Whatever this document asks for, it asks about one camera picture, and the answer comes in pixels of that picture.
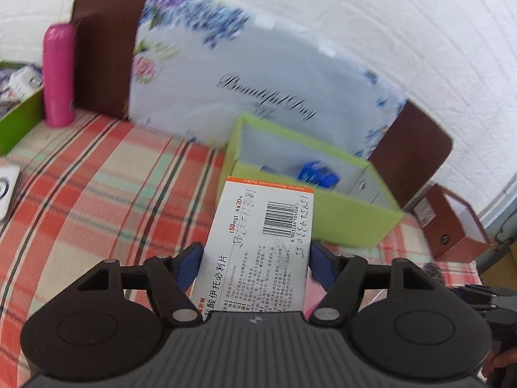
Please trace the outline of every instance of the orange stripe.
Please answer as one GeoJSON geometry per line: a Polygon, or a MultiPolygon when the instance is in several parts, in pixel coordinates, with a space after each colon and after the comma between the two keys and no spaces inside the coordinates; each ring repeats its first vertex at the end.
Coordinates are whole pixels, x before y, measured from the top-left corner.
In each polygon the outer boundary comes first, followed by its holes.
{"type": "Polygon", "coordinates": [[[256,181],[254,179],[236,178],[234,176],[229,176],[227,179],[227,182],[239,182],[240,184],[260,185],[261,187],[281,188],[283,190],[293,190],[293,191],[308,192],[310,194],[314,194],[314,190],[312,188],[300,187],[298,185],[279,184],[277,182],[266,182],[266,181],[256,181]]]}

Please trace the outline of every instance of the brown headboard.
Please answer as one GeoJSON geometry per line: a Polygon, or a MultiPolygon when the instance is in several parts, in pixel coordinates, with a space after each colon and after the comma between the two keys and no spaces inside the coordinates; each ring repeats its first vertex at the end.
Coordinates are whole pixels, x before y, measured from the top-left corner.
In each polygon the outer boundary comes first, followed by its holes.
{"type": "MultiPolygon", "coordinates": [[[[133,48],[146,0],[75,0],[75,100],[83,109],[126,119],[133,48]]],[[[408,102],[370,161],[405,206],[452,150],[451,138],[408,102]]]]}

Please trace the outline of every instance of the blue object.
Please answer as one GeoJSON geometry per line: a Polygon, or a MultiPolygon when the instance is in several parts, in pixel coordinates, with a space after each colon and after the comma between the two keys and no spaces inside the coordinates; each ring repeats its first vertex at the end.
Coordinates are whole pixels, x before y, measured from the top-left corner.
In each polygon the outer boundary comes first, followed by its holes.
{"type": "Polygon", "coordinates": [[[332,269],[332,258],[325,255],[325,247],[317,242],[311,242],[309,268],[312,278],[328,292],[337,280],[337,276],[334,276],[332,269]]]}
{"type": "Polygon", "coordinates": [[[320,187],[333,189],[338,184],[340,177],[322,162],[309,162],[303,165],[298,179],[320,187]]]}
{"type": "Polygon", "coordinates": [[[197,277],[199,266],[201,265],[201,258],[205,249],[203,244],[194,242],[189,245],[180,255],[176,258],[179,259],[179,266],[176,274],[176,281],[184,292],[190,287],[197,277]]]}

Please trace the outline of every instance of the open green box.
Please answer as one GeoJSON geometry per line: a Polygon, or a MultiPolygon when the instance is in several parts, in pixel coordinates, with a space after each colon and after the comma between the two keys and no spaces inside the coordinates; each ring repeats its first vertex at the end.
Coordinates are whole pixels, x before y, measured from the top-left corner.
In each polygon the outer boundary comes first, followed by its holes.
{"type": "Polygon", "coordinates": [[[242,114],[237,118],[224,159],[217,198],[228,176],[300,185],[302,166],[322,161],[341,180],[334,190],[312,184],[312,237],[340,245],[373,248],[403,213],[368,161],[297,132],[242,114]],[[271,173],[260,170],[266,166],[271,173]]]}
{"type": "MultiPolygon", "coordinates": [[[[0,67],[22,68],[25,65],[8,61],[0,62],[0,67]]],[[[32,128],[43,120],[44,116],[43,91],[39,90],[0,118],[0,156],[9,153],[32,128]]]]}

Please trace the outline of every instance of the red checkered fabric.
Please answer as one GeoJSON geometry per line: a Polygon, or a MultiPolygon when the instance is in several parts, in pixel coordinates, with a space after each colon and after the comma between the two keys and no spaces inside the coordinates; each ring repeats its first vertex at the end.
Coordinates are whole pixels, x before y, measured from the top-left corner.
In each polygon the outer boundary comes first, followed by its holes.
{"type": "MultiPolygon", "coordinates": [[[[0,164],[22,168],[15,210],[0,226],[0,387],[29,378],[20,350],[27,318],[104,258],[141,264],[206,242],[224,154],[78,111],[61,130],[40,124],[0,164]]],[[[417,222],[406,216],[373,250],[371,263],[430,260],[417,222]]],[[[475,267],[440,264],[448,284],[478,282],[475,267]]],[[[311,290],[308,290],[308,301],[311,290]]],[[[145,293],[131,299],[147,305],[145,293]]]]}

